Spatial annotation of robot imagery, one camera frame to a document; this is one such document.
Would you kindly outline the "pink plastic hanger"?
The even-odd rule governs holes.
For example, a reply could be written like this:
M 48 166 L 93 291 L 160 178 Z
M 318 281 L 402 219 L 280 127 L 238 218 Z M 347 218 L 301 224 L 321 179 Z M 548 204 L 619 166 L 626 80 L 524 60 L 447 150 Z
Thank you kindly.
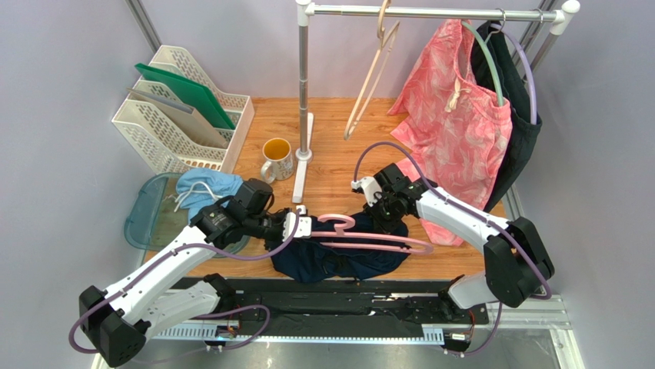
M 333 231 L 311 231 L 311 238 L 325 238 L 324 246 L 331 248 L 362 249 L 389 251 L 405 254 L 427 255 L 431 254 L 434 246 L 425 241 L 396 236 L 391 234 L 377 234 L 370 232 L 349 231 L 357 223 L 354 218 L 343 214 L 323 214 L 318 217 L 322 222 L 334 222 Z

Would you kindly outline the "navy blue shorts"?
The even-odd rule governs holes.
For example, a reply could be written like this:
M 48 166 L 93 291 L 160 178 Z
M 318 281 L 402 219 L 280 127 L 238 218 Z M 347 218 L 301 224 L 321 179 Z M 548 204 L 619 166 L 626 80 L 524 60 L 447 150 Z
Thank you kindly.
M 301 283 L 328 278 L 364 280 L 395 271 L 408 253 L 360 248 L 330 248 L 326 242 L 382 244 L 357 238 L 296 238 L 283 251 L 271 256 L 276 271 Z

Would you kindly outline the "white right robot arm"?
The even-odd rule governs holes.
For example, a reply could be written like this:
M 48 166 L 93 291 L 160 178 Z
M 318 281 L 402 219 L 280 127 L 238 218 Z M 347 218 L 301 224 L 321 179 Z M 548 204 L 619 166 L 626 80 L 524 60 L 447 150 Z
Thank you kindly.
M 476 209 L 448 194 L 433 181 L 412 181 L 395 164 L 374 176 L 351 182 L 366 198 L 364 210 L 375 226 L 391 232 L 404 217 L 441 226 L 474 246 L 484 258 L 484 270 L 452 280 L 445 292 L 456 308 L 500 302 L 519 307 L 540 288 L 547 288 L 555 268 L 534 223 L 513 221 Z

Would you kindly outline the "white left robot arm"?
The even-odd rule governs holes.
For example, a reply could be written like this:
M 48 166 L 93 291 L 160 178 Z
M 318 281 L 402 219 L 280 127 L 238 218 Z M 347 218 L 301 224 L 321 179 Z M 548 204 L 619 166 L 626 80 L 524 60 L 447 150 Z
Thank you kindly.
M 76 351 L 99 354 L 116 368 L 133 360 L 154 336 L 170 327 L 192 318 L 222 316 L 221 306 L 234 292 L 218 274 L 173 295 L 165 292 L 216 254 L 241 260 L 225 248 L 245 236 L 280 241 L 276 252 L 281 252 L 299 227 L 296 211 L 269 214 L 274 195 L 264 181 L 244 181 L 235 194 L 204 191 L 213 202 L 199 210 L 168 246 L 120 281 L 104 289 L 83 290 L 78 297 L 79 319 L 68 333 Z

